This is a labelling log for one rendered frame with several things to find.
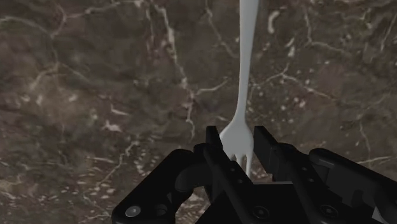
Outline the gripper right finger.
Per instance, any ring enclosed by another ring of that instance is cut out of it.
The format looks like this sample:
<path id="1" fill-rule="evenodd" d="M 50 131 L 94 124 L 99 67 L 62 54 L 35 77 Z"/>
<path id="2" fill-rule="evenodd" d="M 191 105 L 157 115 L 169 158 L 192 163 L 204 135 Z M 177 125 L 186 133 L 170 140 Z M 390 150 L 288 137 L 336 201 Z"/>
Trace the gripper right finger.
<path id="1" fill-rule="evenodd" d="M 397 181 L 324 148 L 308 154 L 254 128 L 254 153 L 274 181 L 290 181 L 310 224 L 397 224 Z"/>

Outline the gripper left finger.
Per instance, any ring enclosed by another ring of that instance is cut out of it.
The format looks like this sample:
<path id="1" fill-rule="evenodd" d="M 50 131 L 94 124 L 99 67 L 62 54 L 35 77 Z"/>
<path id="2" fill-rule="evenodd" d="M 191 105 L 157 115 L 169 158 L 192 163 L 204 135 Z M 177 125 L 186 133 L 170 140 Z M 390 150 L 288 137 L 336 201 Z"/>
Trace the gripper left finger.
<path id="1" fill-rule="evenodd" d="M 176 224 L 176 213 L 203 186 L 211 202 L 195 224 L 260 224 L 253 215 L 252 182 L 229 160 L 215 126 L 192 151 L 166 156 L 114 209 L 112 224 Z"/>

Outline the white plastic fork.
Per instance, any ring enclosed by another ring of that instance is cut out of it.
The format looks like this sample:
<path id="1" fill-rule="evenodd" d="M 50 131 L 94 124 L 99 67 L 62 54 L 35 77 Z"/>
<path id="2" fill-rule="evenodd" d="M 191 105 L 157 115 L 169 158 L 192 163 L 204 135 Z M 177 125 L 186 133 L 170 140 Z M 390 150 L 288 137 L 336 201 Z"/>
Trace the white plastic fork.
<path id="1" fill-rule="evenodd" d="M 246 123 L 246 106 L 249 90 L 249 72 L 253 50 L 254 32 L 259 0 L 239 0 L 239 89 L 235 113 L 230 123 L 219 134 L 223 150 L 228 158 L 250 175 L 254 139 Z"/>

